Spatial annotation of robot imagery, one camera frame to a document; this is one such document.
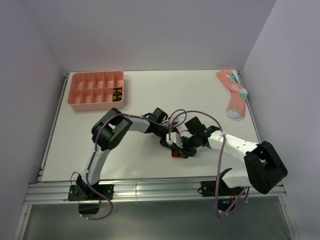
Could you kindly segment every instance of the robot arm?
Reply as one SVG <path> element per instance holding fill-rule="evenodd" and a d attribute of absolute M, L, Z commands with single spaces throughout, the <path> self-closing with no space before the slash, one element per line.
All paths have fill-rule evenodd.
<path fill-rule="evenodd" d="M 92 140 L 96 141 L 97 134 L 101 127 L 114 115 L 121 112 L 116 108 L 111 109 L 101 118 L 92 128 Z M 223 136 L 220 129 L 216 126 L 208 128 L 203 125 L 197 117 L 185 123 L 191 137 L 180 136 L 177 129 L 173 129 L 171 138 L 169 130 L 160 123 L 166 117 L 166 113 L 157 108 L 147 118 L 133 118 L 130 116 L 117 116 L 113 118 L 109 125 L 106 125 L 97 140 L 98 149 L 93 155 L 90 170 L 87 164 L 85 172 L 76 181 L 77 186 L 85 199 L 92 197 L 91 190 L 86 182 L 88 181 L 93 188 L 98 188 L 101 170 L 105 164 L 110 151 L 118 146 L 122 138 L 128 131 L 141 133 L 153 133 L 160 137 L 160 145 L 171 149 L 171 155 L 175 158 L 188 158 L 196 155 L 197 148 L 208 147 L 220 150 L 223 144 Z M 230 134 L 225 134 L 226 143 L 224 152 L 235 157 L 243 163 L 242 169 L 227 169 L 222 175 L 222 183 L 230 189 L 235 187 L 253 187 L 262 194 L 267 194 L 276 186 L 287 174 L 287 169 L 279 158 L 277 152 L 269 142 L 255 143 L 242 140 Z"/>

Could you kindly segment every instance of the pink sock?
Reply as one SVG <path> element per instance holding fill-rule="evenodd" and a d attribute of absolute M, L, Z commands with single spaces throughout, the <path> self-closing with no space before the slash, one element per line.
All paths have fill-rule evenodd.
<path fill-rule="evenodd" d="M 230 118 L 240 121 L 244 119 L 246 114 L 246 99 L 248 92 L 232 78 L 232 75 L 232 71 L 226 69 L 221 70 L 216 74 L 218 79 L 230 90 L 231 93 L 231 99 L 226 108 L 226 114 Z"/>

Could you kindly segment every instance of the black joint housing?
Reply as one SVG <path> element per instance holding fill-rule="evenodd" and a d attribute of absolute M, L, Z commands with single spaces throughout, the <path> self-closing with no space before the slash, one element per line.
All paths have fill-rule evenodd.
<path fill-rule="evenodd" d="M 244 156 L 246 171 L 252 186 L 262 194 L 267 194 L 285 176 L 288 170 L 270 142 L 263 141 Z"/>
<path fill-rule="evenodd" d="M 231 196 L 231 195 L 240 195 L 243 191 L 243 187 L 237 186 L 234 188 L 229 188 L 227 184 L 222 180 L 223 176 L 230 171 L 232 168 L 227 168 L 223 172 L 220 173 L 220 181 L 219 181 L 219 196 Z M 216 181 L 202 181 L 201 182 L 201 194 L 203 197 L 214 197 L 216 195 Z"/>
<path fill-rule="evenodd" d="M 196 116 L 187 121 L 185 124 L 189 133 L 192 134 L 191 137 L 183 136 L 181 138 L 183 149 L 180 151 L 180 154 L 184 157 L 194 157 L 197 153 L 198 147 L 207 147 L 210 148 L 208 138 L 215 131 L 220 130 L 216 126 L 210 126 L 206 128 Z"/>
<path fill-rule="evenodd" d="M 78 205 L 78 211 L 81 215 L 97 214 L 99 209 L 99 203 L 79 203 Z"/>
<path fill-rule="evenodd" d="M 89 186 L 86 184 L 86 182 L 83 181 L 83 179 L 80 175 L 77 177 L 75 184 L 76 184 L 76 186 L 78 186 L 79 192 L 77 192 L 76 186 L 74 186 L 74 191 L 73 191 L 74 194 L 78 193 L 86 200 L 90 200 L 93 198 L 95 193 L 89 188 Z M 99 185 L 99 182 L 95 183 L 91 187 L 93 189 L 96 189 L 98 187 L 98 185 Z"/>
<path fill-rule="evenodd" d="M 157 107 L 153 113 L 151 113 L 147 118 L 151 121 L 154 121 L 158 124 L 162 123 L 162 121 L 165 119 L 165 117 L 168 116 L 165 111 L 163 111 L 161 108 Z"/>
<path fill-rule="evenodd" d="M 116 109 L 112 108 L 110 111 L 108 111 L 92 128 L 92 141 L 95 143 L 97 139 L 98 132 L 102 128 L 102 126 L 114 115 L 120 114 L 121 112 Z M 111 126 L 106 125 L 99 136 L 99 139 L 97 140 L 97 144 L 101 147 L 101 150 L 104 151 L 106 149 L 112 150 L 116 146 L 119 145 L 120 141 L 123 139 L 127 131 L 130 129 L 132 125 L 132 121 L 123 116 L 117 116 L 114 119 L 110 121 L 109 124 L 115 126 L 115 128 L 112 128 Z"/>

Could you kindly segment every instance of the purple cable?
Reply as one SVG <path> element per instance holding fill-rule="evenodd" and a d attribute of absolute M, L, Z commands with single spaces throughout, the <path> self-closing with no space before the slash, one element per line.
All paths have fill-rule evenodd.
<path fill-rule="evenodd" d="M 179 109 L 179 111 L 183 111 L 182 113 L 179 113 L 175 116 L 175 118 L 172 120 L 172 123 L 181 115 L 185 114 L 185 116 L 187 117 L 187 113 L 197 113 L 197 114 L 202 114 L 202 115 L 205 115 L 209 118 L 211 118 L 213 121 L 215 121 L 215 123 L 219 126 L 220 128 L 220 131 L 221 131 L 221 134 L 222 134 L 222 137 L 223 137 L 223 142 L 222 142 L 222 146 L 221 146 L 221 149 L 220 149 L 220 153 L 219 153 L 219 158 L 218 158 L 218 166 L 217 166 L 217 173 L 216 173 L 216 181 L 215 181 L 215 197 L 214 197 L 214 205 L 215 205 L 215 212 L 216 212 L 216 216 L 219 218 L 219 219 L 222 219 L 224 218 L 227 214 L 229 213 L 232 213 L 232 212 L 235 212 L 237 211 L 239 208 L 242 207 L 242 205 L 245 203 L 245 201 L 247 200 L 248 198 L 248 194 L 249 194 L 249 187 L 245 187 L 242 192 L 237 196 L 237 198 L 233 201 L 233 203 L 228 207 L 228 209 L 223 213 L 223 214 L 220 214 L 220 210 L 218 208 L 218 197 L 219 197 L 219 183 L 220 183 L 220 170 L 221 170 L 221 162 L 222 162 L 222 155 L 224 153 L 224 148 L 225 148 L 225 145 L 226 145 L 226 136 L 223 134 L 223 128 L 221 126 L 221 124 L 211 115 L 205 113 L 205 112 L 202 112 L 202 111 L 197 111 L 197 110 L 189 110 L 189 111 L 184 111 L 183 109 Z M 172 128 L 169 128 L 169 139 L 170 139 L 170 134 L 171 134 L 171 131 L 172 131 Z M 241 198 L 241 196 L 245 193 L 246 191 L 246 194 L 245 194 L 245 197 L 244 197 L 244 200 L 243 202 L 240 204 L 240 206 L 238 206 L 236 209 L 234 210 L 231 210 L 231 208 L 239 201 L 239 199 Z"/>

